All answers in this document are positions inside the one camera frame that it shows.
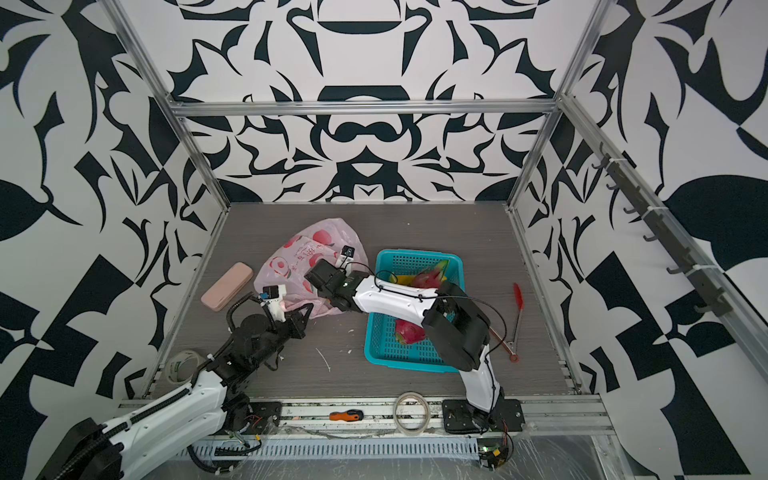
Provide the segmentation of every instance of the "plastic bag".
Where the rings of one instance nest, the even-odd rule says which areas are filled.
[[[340,218],[326,218],[301,230],[291,237],[285,245],[277,249],[253,281],[253,287],[261,292],[265,286],[286,286],[285,310],[295,310],[305,303],[312,303],[312,315],[317,318],[324,315],[336,315],[341,310],[331,307],[328,300],[317,296],[317,292],[304,278],[321,258],[331,265],[341,254],[345,245],[355,249],[353,261],[368,265],[366,251],[352,228]],[[365,270],[363,265],[352,265],[353,270]]]

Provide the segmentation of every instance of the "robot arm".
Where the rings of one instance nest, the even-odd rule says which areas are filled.
[[[440,358],[459,371],[475,422],[486,429],[502,390],[488,356],[490,320],[457,285],[419,289],[347,272],[325,260],[305,277],[318,294],[342,311],[383,313],[421,326]]]
[[[438,289],[417,289],[364,272],[348,273],[325,260],[306,278],[340,310],[384,313],[423,327],[443,361],[459,370],[478,429],[488,428],[491,412],[503,397],[488,357],[490,322],[458,286],[444,282]],[[279,353],[288,339],[305,336],[312,310],[308,304],[291,312],[278,311],[284,290],[276,286],[265,290],[269,291],[249,294],[230,308],[230,338],[189,383],[104,424],[97,425],[92,419],[78,423],[61,441],[38,480],[138,480],[198,439],[244,425],[249,399],[243,391],[253,373]],[[250,315],[233,327],[232,312],[248,300],[260,303],[264,315]]]
[[[104,424],[85,419],[72,427],[38,480],[138,480],[198,439],[245,425],[249,398],[243,391],[258,367],[288,339],[305,336],[312,311],[311,304],[305,305],[276,321],[271,312],[280,295],[274,289],[259,296],[250,293],[235,302],[227,312],[230,325],[233,311],[248,300],[261,304],[264,315],[249,315],[233,328],[230,338],[208,356],[187,384]]]

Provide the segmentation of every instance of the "gray floor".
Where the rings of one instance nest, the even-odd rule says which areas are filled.
[[[510,221],[497,203],[235,204],[182,319],[171,355],[182,349],[195,349],[205,355],[216,351],[227,339],[226,308],[215,313],[200,302],[200,296],[234,263],[244,262],[257,272],[292,235],[329,217],[343,218],[357,232],[372,268],[378,252],[387,248],[458,255],[464,263],[467,294],[492,303],[505,314],[510,329],[517,311],[512,284],[517,282],[526,299],[520,362],[512,364],[499,348],[492,353],[495,374],[508,394],[568,391]],[[237,297],[248,288],[253,289],[253,284],[249,283]],[[493,311],[480,307],[501,332],[503,325]],[[258,309],[255,303],[242,306],[235,315],[236,323]],[[282,398],[398,396],[407,391],[427,396],[465,394],[456,374],[390,369],[368,362],[363,353],[366,318],[360,313],[344,313],[310,320],[306,338],[286,344],[279,371],[259,369],[247,393]],[[325,356],[331,372],[317,349]],[[167,391],[168,386],[159,383],[155,396]]]

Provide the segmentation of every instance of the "black and white wallpaper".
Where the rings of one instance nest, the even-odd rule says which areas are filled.
[[[543,114],[188,118],[230,200],[506,200]]]
[[[765,478],[768,384],[598,163],[563,118],[518,203],[582,389],[638,478]]]
[[[220,214],[95,0],[0,6],[3,478],[112,417]]]
[[[126,0],[179,101],[552,97],[595,0]]]
[[[577,101],[763,316],[765,2],[619,0]],[[518,211],[638,478],[765,478],[768,385],[567,119]]]
[[[574,93],[768,316],[768,2],[619,0]]]

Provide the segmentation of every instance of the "masking tape roll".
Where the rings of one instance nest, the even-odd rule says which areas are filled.
[[[169,383],[173,385],[183,385],[184,383],[189,382],[194,371],[204,361],[205,359],[203,356],[194,350],[181,350],[165,364],[163,374]],[[184,378],[180,377],[180,372],[185,374]]]

